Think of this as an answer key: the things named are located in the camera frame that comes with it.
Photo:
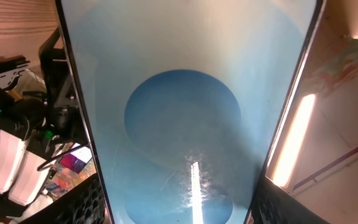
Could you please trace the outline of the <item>blue screen smartphone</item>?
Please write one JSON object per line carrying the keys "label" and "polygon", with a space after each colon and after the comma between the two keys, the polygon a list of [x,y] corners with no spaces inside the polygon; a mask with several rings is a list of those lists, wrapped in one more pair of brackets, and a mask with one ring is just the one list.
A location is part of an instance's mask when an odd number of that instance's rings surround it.
{"label": "blue screen smartphone", "polygon": [[113,223],[243,223],[323,1],[55,3]]}

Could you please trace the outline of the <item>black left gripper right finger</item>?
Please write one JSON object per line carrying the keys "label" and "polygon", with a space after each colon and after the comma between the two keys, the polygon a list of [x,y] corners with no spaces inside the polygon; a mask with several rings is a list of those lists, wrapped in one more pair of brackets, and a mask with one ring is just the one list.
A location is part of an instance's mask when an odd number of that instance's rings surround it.
{"label": "black left gripper right finger", "polygon": [[255,224],[328,224],[267,177],[257,184],[250,212]]}

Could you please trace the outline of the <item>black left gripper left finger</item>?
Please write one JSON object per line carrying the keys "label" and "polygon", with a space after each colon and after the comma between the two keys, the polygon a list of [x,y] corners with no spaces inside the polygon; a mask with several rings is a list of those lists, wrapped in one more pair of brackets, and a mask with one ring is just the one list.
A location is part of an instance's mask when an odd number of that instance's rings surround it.
{"label": "black left gripper left finger", "polygon": [[89,176],[68,193],[24,224],[102,224],[105,221],[105,198],[97,174]]}

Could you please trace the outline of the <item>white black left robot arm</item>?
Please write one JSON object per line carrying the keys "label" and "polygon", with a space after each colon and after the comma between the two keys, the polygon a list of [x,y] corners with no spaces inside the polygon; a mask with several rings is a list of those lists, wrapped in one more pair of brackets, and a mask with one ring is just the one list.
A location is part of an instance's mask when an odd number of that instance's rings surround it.
{"label": "white black left robot arm", "polygon": [[321,223],[321,217],[264,175],[243,141],[239,99],[221,80],[198,70],[167,70],[143,79],[119,106],[121,84],[92,102],[96,131],[81,121],[84,89],[56,30],[40,47],[45,91],[15,100],[0,87],[0,216],[22,215],[39,196],[55,161],[90,149],[97,175],[31,218],[100,223],[108,208],[124,223]]}

